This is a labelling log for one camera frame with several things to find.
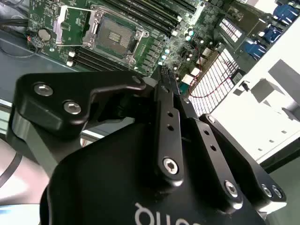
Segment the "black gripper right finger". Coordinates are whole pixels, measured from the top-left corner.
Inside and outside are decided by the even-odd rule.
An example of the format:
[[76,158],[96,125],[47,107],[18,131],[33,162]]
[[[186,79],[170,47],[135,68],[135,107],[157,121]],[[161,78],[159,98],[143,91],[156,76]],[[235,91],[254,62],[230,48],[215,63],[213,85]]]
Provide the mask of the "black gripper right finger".
[[196,115],[191,102],[179,95],[173,73],[169,82],[192,145],[200,148],[197,159],[204,166],[208,197],[216,207],[228,214],[240,210],[245,201],[262,214],[285,207],[287,197],[282,188],[216,119],[210,114]]

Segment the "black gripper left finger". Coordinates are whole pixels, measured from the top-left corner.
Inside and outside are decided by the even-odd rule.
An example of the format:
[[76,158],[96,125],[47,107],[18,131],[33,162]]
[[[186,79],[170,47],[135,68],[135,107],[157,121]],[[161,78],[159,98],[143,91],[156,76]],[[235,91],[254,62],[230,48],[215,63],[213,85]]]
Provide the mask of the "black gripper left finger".
[[134,123],[84,150],[96,163],[109,153],[112,168],[138,155],[147,179],[178,187],[184,180],[180,115],[175,82],[156,70],[157,79],[132,71],[26,74],[15,86],[9,126],[52,175],[68,155],[79,151],[82,131],[126,117]]

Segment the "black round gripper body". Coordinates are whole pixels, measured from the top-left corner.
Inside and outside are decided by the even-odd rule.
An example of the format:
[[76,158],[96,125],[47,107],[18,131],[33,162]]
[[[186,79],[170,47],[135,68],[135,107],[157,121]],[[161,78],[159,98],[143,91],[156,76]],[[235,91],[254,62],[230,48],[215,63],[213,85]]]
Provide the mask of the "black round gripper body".
[[40,202],[43,225],[262,225],[248,200],[226,214],[200,142],[182,142],[184,181],[165,187],[153,171],[153,134],[127,126],[78,150],[54,170]]

